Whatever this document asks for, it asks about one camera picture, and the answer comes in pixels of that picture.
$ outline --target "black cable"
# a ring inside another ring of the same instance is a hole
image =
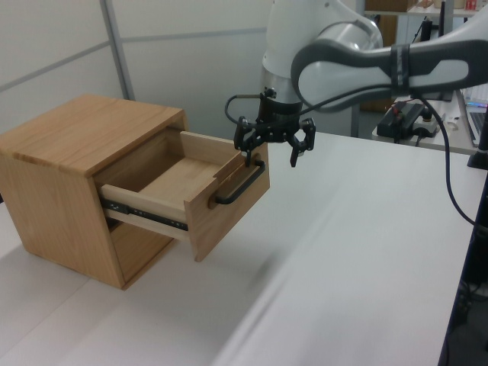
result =
[[[473,292],[471,291],[471,287],[470,285],[466,282],[466,281],[463,281],[461,280],[461,284],[464,286],[464,288],[466,289],[466,297],[468,299],[468,301],[471,301],[472,300],[472,294]]]
[[[437,123],[441,129],[442,136],[444,137],[444,145],[445,145],[445,183],[448,188],[449,198],[451,199],[452,204],[458,211],[458,213],[471,225],[475,225],[475,222],[470,219],[459,207],[456,199],[454,198],[454,194],[452,193],[451,188],[451,158],[449,156],[449,139],[448,139],[448,132],[445,129],[444,123],[442,122],[441,116],[437,113],[437,111],[431,106],[431,104],[425,100],[423,97],[418,97],[418,99],[431,111],[432,115],[437,120]]]
[[[478,284],[478,285],[477,285],[477,286],[474,288],[474,290],[472,290],[472,291],[471,291],[471,294],[472,294],[472,295],[476,295],[476,291],[478,291],[478,290],[480,289],[480,287],[481,287],[481,284]]]
[[[472,297],[471,297],[472,301],[476,301],[478,303],[486,303],[488,301],[488,296],[475,294],[474,291],[472,291],[471,293],[472,293]]]
[[[349,96],[351,96],[353,94],[356,94],[356,93],[364,92],[366,90],[371,90],[371,89],[378,89],[378,88],[388,88],[388,89],[390,89],[391,88],[391,85],[390,84],[378,84],[378,85],[365,86],[363,88],[357,88],[357,89],[355,89],[353,91],[350,91],[350,92],[348,91],[346,93],[337,95],[337,96],[335,96],[333,98],[326,99],[325,101],[321,101],[320,103],[314,104],[311,107],[302,110],[300,113],[292,114],[290,116],[290,118],[287,118],[286,120],[276,120],[275,122],[270,122],[270,123],[267,123],[267,124],[255,124],[255,123],[248,122],[247,123],[247,126],[248,127],[251,127],[251,128],[256,128],[256,127],[260,127],[260,128],[264,128],[264,127],[271,128],[271,127],[275,127],[275,126],[281,126],[282,124],[287,124],[288,122],[294,121],[297,117],[299,117],[301,115],[304,115],[304,114],[309,113],[311,111],[315,111],[316,109],[319,109],[320,107],[322,107],[322,106],[324,106],[326,104],[333,103],[334,101],[338,101],[339,99],[342,99],[342,98],[345,98],[345,97],[349,97]],[[229,105],[230,105],[230,102],[233,101],[234,99],[237,99],[237,98],[239,98],[239,99],[240,98],[246,98],[246,99],[252,98],[252,99],[255,99],[255,98],[259,98],[259,95],[241,94],[241,95],[233,95],[232,97],[230,97],[229,99],[227,99],[226,105],[224,107],[224,111],[225,111],[225,114],[226,114],[227,118],[231,122],[233,122],[234,124],[241,124],[241,122],[237,121],[235,118],[233,118],[229,114]]]
[[[415,147],[419,147],[420,140],[424,138],[424,134],[422,131],[419,132],[419,138],[417,139],[417,142],[415,143]]]
[[[444,338],[444,344],[445,344],[445,366],[449,366],[449,341],[447,336],[445,336]]]
[[[424,25],[424,21],[427,20],[427,17],[424,17],[424,20],[422,21],[422,23],[420,24],[420,27],[419,29],[417,30],[417,33],[415,33],[415,36],[413,38],[413,41],[412,43],[415,43],[415,40],[417,39],[417,37],[419,36],[419,33],[420,33],[420,30],[422,29],[422,26]]]

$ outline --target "open drawer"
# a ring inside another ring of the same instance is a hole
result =
[[[268,150],[251,164],[229,140],[167,127],[94,176],[104,215],[189,241],[201,261],[268,190]]]

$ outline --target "cabinet side panel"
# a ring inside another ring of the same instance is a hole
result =
[[[128,223],[117,226],[111,236],[126,283],[150,267],[163,249],[175,244],[173,238]]]
[[[27,251],[123,287],[91,178],[0,156],[0,192]]]

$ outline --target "laptop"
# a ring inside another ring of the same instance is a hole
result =
[[[463,90],[466,116],[473,146],[478,147],[488,105],[488,84]]]

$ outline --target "shelf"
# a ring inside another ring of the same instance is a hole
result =
[[[408,11],[375,11],[375,10],[367,10],[364,12],[365,15],[412,15],[412,16],[420,16],[425,17],[431,15],[433,17],[439,16],[441,12],[440,8],[435,8],[434,5],[430,5],[428,8],[421,8],[413,6]],[[470,18],[473,17],[477,11],[471,10],[464,10],[464,9],[455,9],[453,16],[455,18]]]

